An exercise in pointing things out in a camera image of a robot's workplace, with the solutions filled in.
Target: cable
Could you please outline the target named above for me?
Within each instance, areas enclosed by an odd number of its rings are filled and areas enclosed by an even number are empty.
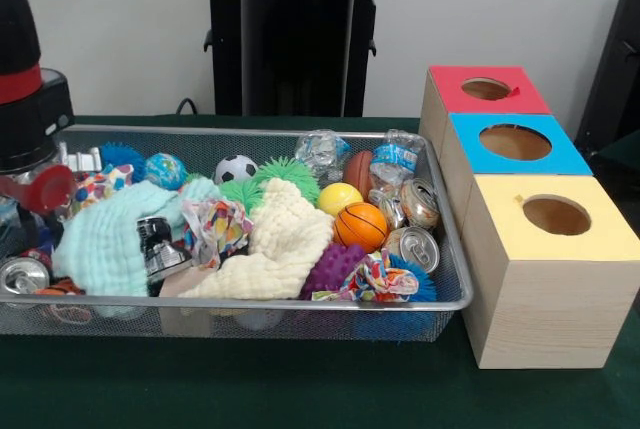
[[[196,103],[193,102],[193,100],[191,100],[188,97],[185,97],[182,100],[182,102],[180,102],[180,104],[178,104],[178,109],[176,110],[176,114],[178,114],[178,115],[182,114],[182,109],[187,104],[189,104],[191,106],[191,111],[193,111],[193,114],[197,116],[198,115],[198,108],[196,107]]]

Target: circular hole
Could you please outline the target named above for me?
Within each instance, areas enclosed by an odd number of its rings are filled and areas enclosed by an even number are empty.
[[[480,133],[480,142],[494,154],[518,161],[535,161],[551,152],[551,142],[533,129],[497,124]]]
[[[576,236],[591,227],[589,214],[582,206],[558,196],[536,196],[522,209],[532,224],[551,234]]]
[[[498,101],[511,94],[511,88],[504,82],[486,77],[467,79],[462,83],[462,90],[471,97],[485,101]]]

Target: metal basket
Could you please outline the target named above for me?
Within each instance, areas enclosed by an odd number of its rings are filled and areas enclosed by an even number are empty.
[[[69,151],[106,142],[128,144],[145,156],[174,154],[190,171],[211,174],[230,154],[262,163],[291,156],[302,132],[77,126],[59,135]],[[382,133],[341,133],[354,152],[372,150]],[[434,341],[454,311],[473,297],[471,279],[430,143],[418,157],[416,174],[430,178],[441,211],[436,229],[440,265],[432,274],[433,303],[375,304],[297,300],[242,301],[181,298],[0,295],[0,334],[152,336],[267,339]],[[0,259],[24,249],[21,231],[0,246]],[[103,307],[128,306],[125,318],[102,317]]]

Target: yellow lid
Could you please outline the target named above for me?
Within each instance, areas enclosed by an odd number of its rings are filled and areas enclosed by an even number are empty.
[[[511,260],[640,261],[640,240],[591,176],[475,180]]]

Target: purple textured ball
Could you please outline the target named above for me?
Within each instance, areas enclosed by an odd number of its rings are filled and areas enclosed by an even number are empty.
[[[322,257],[313,266],[300,291],[300,299],[311,300],[311,294],[317,291],[337,291],[356,264],[366,255],[357,244],[345,247],[341,244],[329,244]]]

